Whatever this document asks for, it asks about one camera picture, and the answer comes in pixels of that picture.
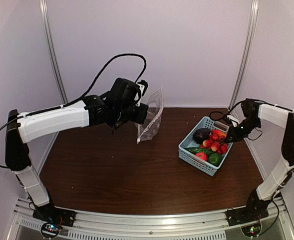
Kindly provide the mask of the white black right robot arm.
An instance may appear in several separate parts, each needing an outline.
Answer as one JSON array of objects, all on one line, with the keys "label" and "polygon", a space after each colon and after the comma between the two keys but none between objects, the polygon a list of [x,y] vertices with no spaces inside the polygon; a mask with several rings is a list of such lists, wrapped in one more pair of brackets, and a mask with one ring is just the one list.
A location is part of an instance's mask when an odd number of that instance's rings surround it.
[{"label": "white black right robot arm", "polygon": [[294,174],[294,110],[252,98],[242,100],[238,105],[241,106],[245,118],[229,127],[225,143],[235,143],[248,138],[252,130],[261,127],[262,121],[284,130],[278,163],[266,180],[250,193],[243,209],[243,217],[253,221],[267,209]]}]

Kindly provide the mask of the dark purple eggplant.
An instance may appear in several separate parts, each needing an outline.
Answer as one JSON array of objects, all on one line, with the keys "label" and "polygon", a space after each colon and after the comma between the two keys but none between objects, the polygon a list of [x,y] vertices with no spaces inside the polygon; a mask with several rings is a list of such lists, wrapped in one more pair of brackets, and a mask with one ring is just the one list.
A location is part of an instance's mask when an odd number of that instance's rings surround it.
[{"label": "dark purple eggplant", "polygon": [[193,140],[197,144],[202,144],[203,141],[208,140],[211,134],[211,130],[209,128],[199,128],[193,133]]}]

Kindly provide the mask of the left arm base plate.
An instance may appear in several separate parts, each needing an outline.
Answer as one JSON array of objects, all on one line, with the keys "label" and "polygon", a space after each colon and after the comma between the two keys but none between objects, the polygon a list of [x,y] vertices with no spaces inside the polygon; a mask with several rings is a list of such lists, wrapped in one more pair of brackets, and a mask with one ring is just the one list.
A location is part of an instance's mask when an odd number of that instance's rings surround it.
[{"label": "left arm base plate", "polygon": [[32,217],[57,226],[73,227],[76,212],[54,206],[35,207]]}]

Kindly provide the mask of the clear zip top bag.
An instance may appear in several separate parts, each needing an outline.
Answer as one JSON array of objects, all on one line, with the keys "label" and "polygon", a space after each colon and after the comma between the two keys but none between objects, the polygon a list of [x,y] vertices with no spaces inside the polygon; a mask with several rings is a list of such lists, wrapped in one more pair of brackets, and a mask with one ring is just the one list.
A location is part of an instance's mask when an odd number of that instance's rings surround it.
[{"label": "clear zip top bag", "polygon": [[151,140],[160,129],[164,109],[163,87],[160,87],[143,99],[146,100],[149,108],[144,124],[135,124],[137,127],[137,144]]}]

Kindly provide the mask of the red peach bunch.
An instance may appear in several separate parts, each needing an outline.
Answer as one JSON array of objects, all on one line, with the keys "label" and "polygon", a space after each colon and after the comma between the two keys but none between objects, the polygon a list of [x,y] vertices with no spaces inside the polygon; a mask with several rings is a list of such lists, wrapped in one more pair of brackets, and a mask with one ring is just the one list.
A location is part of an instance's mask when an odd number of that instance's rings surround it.
[{"label": "red peach bunch", "polygon": [[227,134],[221,130],[214,129],[209,134],[209,137],[200,144],[200,148],[209,149],[214,153],[226,154],[229,145],[225,143]]}]

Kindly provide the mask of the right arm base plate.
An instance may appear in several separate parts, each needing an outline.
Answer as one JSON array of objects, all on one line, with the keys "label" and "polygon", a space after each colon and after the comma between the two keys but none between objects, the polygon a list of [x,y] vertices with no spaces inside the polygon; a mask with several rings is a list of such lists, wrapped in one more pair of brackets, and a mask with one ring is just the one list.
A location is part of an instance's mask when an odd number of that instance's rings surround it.
[{"label": "right arm base plate", "polygon": [[257,207],[249,208],[247,206],[237,209],[229,208],[225,214],[230,227],[258,221],[261,218],[269,216],[266,209],[258,209]]}]

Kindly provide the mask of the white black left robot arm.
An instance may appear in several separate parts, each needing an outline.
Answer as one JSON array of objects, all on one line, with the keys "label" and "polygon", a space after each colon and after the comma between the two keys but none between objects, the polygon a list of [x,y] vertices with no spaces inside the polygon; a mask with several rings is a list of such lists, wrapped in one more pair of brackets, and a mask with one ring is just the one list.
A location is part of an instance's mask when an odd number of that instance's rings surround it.
[{"label": "white black left robot arm", "polygon": [[18,113],[10,111],[5,137],[5,164],[21,181],[25,191],[39,213],[48,222],[59,217],[47,189],[36,173],[27,143],[49,134],[73,128],[84,128],[106,124],[117,129],[117,124],[134,122],[143,124],[148,105],[141,103],[148,84],[117,78],[107,93],[82,96],[71,105],[60,105],[52,109]]}]

